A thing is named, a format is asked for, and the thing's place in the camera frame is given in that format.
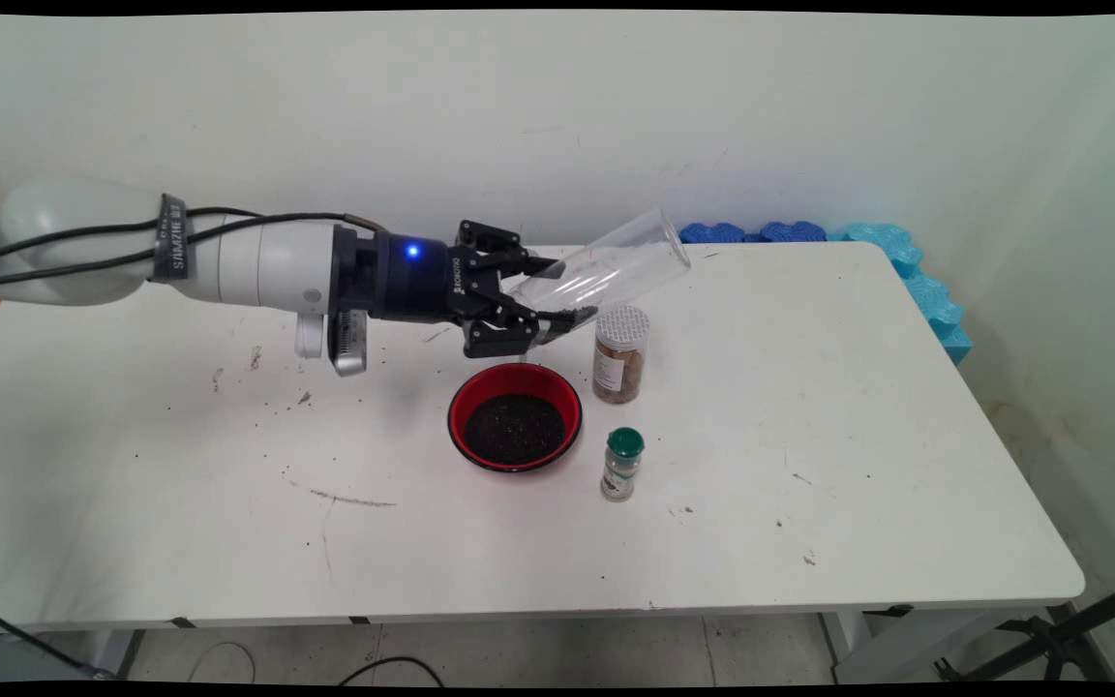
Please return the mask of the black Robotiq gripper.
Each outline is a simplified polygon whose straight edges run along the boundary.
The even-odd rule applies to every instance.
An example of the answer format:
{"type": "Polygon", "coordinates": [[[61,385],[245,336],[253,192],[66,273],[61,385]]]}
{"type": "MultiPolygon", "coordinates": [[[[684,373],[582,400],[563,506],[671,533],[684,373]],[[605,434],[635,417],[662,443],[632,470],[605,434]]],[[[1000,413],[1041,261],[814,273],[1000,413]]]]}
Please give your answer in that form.
{"type": "Polygon", "coordinates": [[[333,230],[329,270],[329,322],[360,312],[413,323],[460,323],[469,360],[527,354],[558,323],[558,313],[518,303],[513,296],[476,296],[472,275],[561,278],[563,263],[523,246],[503,228],[460,221],[455,242],[353,229],[333,230]]]}

